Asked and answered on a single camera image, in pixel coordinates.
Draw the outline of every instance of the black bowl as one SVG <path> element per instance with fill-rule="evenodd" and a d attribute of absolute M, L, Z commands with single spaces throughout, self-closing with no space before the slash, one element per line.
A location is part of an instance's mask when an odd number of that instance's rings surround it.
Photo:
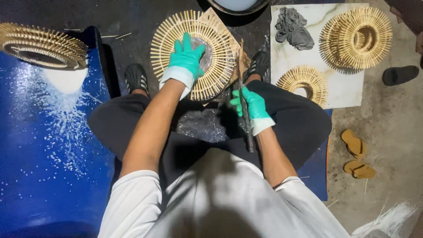
<path fill-rule="evenodd" d="M 222 11 L 224 13 L 230 14 L 230 15 L 234 15 L 234 16 L 242 16 L 242 15 L 248 15 L 251 14 L 253 12 L 256 12 L 260 9 L 262 9 L 264 6 L 266 6 L 270 0 L 258 0 L 253 6 L 251 6 L 249 9 L 247 10 L 243 10 L 243 11 L 233 11 L 233 10 L 229 10 L 227 8 L 222 7 L 220 4 L 218 4 L 217 2 L 215 2 L 214 0 L 207 0 L 213 7 L 215 7 L 217 10 Z"/>

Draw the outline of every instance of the person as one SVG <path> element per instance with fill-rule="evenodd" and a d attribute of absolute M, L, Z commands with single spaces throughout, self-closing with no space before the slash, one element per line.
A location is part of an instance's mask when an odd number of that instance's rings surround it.
<path fill-rule="evenodd" d="M 259 152 L 243 138 L 209 144 L 170 131 L 178 102 L 204 74 L 203 45 L 177 40 L 150 100 L 139 64 L 125 71 L 129 95 L 99 105 L 88 123 L 122 161 L 99 237 L 349 237 L 298 178 L 332 123 L 312 101 L 263 82 L 269 55 L 257 53 L 242 88 Z M 231 104 L 242 116 L 239 91 Z"/>

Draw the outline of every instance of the round wicker disc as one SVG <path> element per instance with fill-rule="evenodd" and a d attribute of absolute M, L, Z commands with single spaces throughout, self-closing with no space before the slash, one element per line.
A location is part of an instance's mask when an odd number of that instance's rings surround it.
<path fill-rule="evenodd" d="M 80 40 L 34 26 L 0 24 L 0 50 L 26 62 L 52 68 L 87 67 L 87 46 Z"/>
<path fill-rule="evenodd" d="M 307 93 L 307 98 L 324 107 L 326 104 L 327 87 L 326 79 L 323 75 L 307 65 L 299 65 L 286 72 L 276 85 L 289 92 L 303 88 Z"/>
<path fill-rule="evenodd" d="M 174 52 L 175 40 L 182 41 L 184 32 L 204 40 L 211 48 L 211 63 L 204 76 L 194 85 L 190 99 L 206 101 L 217 96 L 228 84 L 234 68 L 234 54 L 229 45 L 230 33 L 216 17 L 202 17 L 202 12 L 185 11 L 166 19 L 154 34 L 151 44 L 151 64 L 160 80 Z"/>
<path fill-rule="evenodd" d="M 391 47 L 392 27 L 379 9 L 361 7 L 333 17 L 320 35 L 322 58 L 333 68 L 367 69 Z"/>

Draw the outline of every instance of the hand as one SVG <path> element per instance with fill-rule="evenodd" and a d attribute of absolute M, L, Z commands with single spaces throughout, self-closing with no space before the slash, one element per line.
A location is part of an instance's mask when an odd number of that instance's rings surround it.
<path fill-rule="evenodd" d="M 169 66 L 163 74 L 159 88 L 161 89 L 167 80 L 176 79 L 186 86 L 181 96 L 182 99 L 191 91 L 194 82 L 204 75 L 204 71 L 200 69 L 200 58 L 206 50 L 206 46 L 202 44 L 193 50 L 191 36 L 185 32 L 182 44 L 176 40 L 174 47 L 175 53 L 170 54 Z"/>
<path fill-rule="evenodd" d="M 239 98 L 239 90 L 232 92 L 235 96 L 230 101 L 231 105 L 236 106 L 238 116 L 242 116 L 241 99 Z M 242 88 L 242 95 L 248 104 L 248 114 L 250 116 L 251 127 L 253 128 L 253 135 L 259 134 L 264 129 L 274 126 L 275 122 L 266 112 L 266 104 L 264 99 L 255 92 L 251 92 L 247 87 Z"/>

